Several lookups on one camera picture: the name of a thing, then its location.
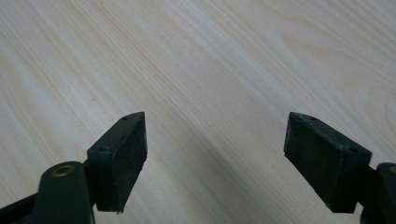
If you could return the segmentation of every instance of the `wooden surface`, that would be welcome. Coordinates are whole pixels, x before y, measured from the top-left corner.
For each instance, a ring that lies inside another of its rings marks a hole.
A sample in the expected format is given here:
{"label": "wooden surface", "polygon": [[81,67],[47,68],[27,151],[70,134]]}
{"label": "wooden surface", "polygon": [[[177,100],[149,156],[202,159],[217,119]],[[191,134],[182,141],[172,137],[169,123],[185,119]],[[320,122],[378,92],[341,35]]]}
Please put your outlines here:
{"label": "wooden surface", "polygon": [[359,223],[283,156],[290,111],[396,161],[392,0],[0,2],[0,206],[146,112],[148,160],[97,223]]}

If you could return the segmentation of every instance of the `light wooden table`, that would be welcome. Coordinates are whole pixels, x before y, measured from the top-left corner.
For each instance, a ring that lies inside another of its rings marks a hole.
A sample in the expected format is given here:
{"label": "light wooden table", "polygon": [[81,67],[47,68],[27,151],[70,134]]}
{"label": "light wooden table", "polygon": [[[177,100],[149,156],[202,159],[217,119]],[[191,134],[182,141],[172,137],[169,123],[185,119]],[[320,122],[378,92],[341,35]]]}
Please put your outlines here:
{"label": "light wooden table", "polygon": [[0,66],[0,206],[138,111],[148,160],[97,223],[359,223],[284,158],[290,111],[396,161],[393,0],[4,0]]}

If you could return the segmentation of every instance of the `wood grain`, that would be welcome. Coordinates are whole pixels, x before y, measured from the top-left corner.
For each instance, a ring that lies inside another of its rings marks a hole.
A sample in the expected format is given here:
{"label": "wood grain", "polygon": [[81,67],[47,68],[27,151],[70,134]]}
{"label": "wood grain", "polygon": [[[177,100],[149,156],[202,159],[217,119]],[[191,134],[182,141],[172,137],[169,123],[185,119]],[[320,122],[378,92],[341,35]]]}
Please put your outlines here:
{"label": "wood grain", "polygon": [[290,111],[396,161],[391,0],[1,1],[0,206],[145,111],[148,160],[97,223],[359,223],[283,156]]}

